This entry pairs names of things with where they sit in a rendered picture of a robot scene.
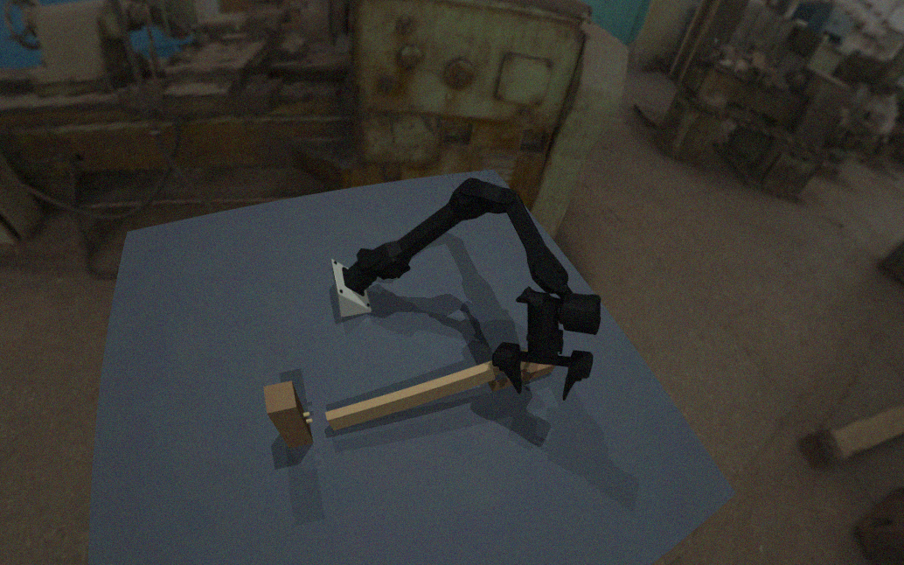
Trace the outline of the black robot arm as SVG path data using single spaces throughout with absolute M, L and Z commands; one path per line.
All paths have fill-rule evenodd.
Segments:
M 410 269 L 407 264 L 411 257 L 441 234 L 462 220 L 473 220 L 486 213 L 507 213 L 524 243 L 532 279 L 546 292 L 527 287 L 516 298 L 516 303 L 527 303 L 528 328 L 531 331 L 555 331 L 560 323 L 565 331 L 596 335 L 601 322 L 601 296 L 574 294 L 569 289 L 568 273 L 543 242 L 518 193 L 477 178 L 461 183 L 449 203 L 397 242 L 385 243 L 373 250 L 359 250 L 358 261 L 349 269 L 342 267 L 345 287 L 364 296 L 364 290 L 377 280 L 376 277 L 383 280 L 400 278 Z

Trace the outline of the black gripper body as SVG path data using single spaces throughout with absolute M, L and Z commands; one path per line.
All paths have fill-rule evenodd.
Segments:
M 492 365 L 512 368 L 516 361 L 568 367 L 570 377 L 586 379 L 592 373 L 593 354 L 585 350 L 573 350 L 570 356 L 558 355 L 559 326 L 555 331 L 540 332 L 527 329 L 528 352 L 520 345 L 502 342 L 492 355 Z

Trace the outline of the long wooden rail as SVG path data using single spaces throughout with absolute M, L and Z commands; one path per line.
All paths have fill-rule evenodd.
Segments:
M 442 397 L 459 393 L 497 378 L 499 367 L 492 365 L 492 360 L 462 370 L 461 372 L 439 377 L 416 386 L 405 388 L 395 393 L 385 394 L 378 399 L 361 401 L 350 406 L 325 411 L 327 421 L 335 430 L 368 422 L 372 418 L 390 415 L 395 411 L 420 406 L 425 402 L 442 399 Z

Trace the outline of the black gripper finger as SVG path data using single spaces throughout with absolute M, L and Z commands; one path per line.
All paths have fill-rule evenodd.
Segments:
M 581 381 L 581 377 L 570 377 L 569 373 L 567 374 L 566 383 L 563 384 L 563 401 L 566 399 L 570 387 L 576 381 Z
M 508 379 L 511 381 L 513 386 L 516 388 L 516 393 L 521 393 L 521 369 L 520 369 L 521 361 L 516 361 L 515 365 L 512 368 L 502 368 L 499 367 L 500 372 L 504 372 Z

